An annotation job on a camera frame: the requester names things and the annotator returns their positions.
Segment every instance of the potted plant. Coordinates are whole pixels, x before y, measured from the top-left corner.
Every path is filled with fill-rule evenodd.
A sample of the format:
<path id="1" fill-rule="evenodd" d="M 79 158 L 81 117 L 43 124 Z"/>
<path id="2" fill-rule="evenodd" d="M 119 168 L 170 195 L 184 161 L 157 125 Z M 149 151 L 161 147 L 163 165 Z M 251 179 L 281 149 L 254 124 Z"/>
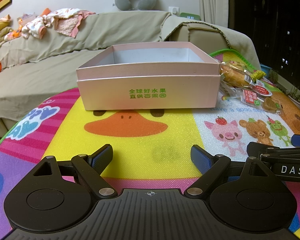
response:
<path id="1" fill-rule="evenodd" d="M 293 86 L 287 95 L 290 100 L 300 109 L 300 90 Z"/>
<path id="2" fill-rule="evenodd" d="M 271 69 L 268 80 L 271 81 L 272 84 L 277 84 L 278 83 L 278 71 Z"/>

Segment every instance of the metal screw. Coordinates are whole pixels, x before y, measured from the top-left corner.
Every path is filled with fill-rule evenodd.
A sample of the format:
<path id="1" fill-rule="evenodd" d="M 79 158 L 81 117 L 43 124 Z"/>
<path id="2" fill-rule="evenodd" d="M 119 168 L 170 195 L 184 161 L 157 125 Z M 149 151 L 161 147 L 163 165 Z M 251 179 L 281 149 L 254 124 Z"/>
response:
<path id="1" fill-rule="evenodd" d="M 197 195 L 200 195 L 202 194 L 202 189 L 198 188 L 198 187 L 191 187 L 191 188 L 188 188 L 187 192 L 192 195 L 192 196 L 197 196 Z"/>
<path id="2" fill-rule="evenodd" d="M 103 196 L 110 196 L 114 193 L 114 190 L 112 188 L 109 187 L 104 187 L 101 190 L 99 190 L 99 194 L 103 195 Z"/>

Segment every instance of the pink cardboard box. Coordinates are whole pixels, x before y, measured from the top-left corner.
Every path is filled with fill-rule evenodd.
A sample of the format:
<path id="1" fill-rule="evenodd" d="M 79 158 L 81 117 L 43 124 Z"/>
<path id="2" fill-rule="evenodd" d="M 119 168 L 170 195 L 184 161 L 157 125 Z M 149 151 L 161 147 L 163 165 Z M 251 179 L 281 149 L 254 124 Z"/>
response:
<path id="1" fill-rule="evenodd" d="M 77 69 L 86 110 L 207 108 L 220 64 L 190 42 L 114 45 Z"/>

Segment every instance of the wall switch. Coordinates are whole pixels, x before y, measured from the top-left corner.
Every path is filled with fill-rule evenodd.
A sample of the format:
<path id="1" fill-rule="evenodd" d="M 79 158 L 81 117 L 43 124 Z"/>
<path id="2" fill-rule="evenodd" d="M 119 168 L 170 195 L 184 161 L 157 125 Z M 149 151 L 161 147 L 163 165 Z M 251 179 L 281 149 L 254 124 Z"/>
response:
<path id="1" fill-rule="evenodd" d="M 179 15 L 179 7 L 169 6 L 169 12 L 171 12 L 173 15 Z"/>

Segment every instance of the colorful play mat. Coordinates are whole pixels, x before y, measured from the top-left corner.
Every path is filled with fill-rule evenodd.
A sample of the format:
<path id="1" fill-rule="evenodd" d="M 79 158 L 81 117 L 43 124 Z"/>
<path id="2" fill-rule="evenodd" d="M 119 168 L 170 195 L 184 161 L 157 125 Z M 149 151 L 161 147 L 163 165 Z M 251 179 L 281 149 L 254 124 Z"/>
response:
<path id="1" fill-rule="evenodd" d="M 252 68 L 231 49 L 212 56 L 221 61 L 243 61 Z M 281 102 L 281 115 L 246 106 L 236 99 L 223 100 L 221 94 L 215 108 L 162 111 L 88 112 L 77 88 L 45 100 L 0 142 L 0 239 L 11 230 L 3 210 L 6 195 L 47 155 L 54 155 L 58 161 L 70 160 L 111 144 L 113 160 L 102 176 L 118 192 L 122 188 L 184 191 L 201 176 L 190 160 L 194 144 L 234 161 L 246 160 L 250 141 L 292 147 L 291 136 L 300 134 L 300 111 L 277 88 L 266 86 Z M 282 128 L 280 132 L 274 129 L 278 127 Z M 255 132 L 265 136 L 255 138 Z M 229 143 L 226 137 L 234 139 Z M 300 238 L 300 183 L 286 185 L 298 201 L 290 231 Z"/>

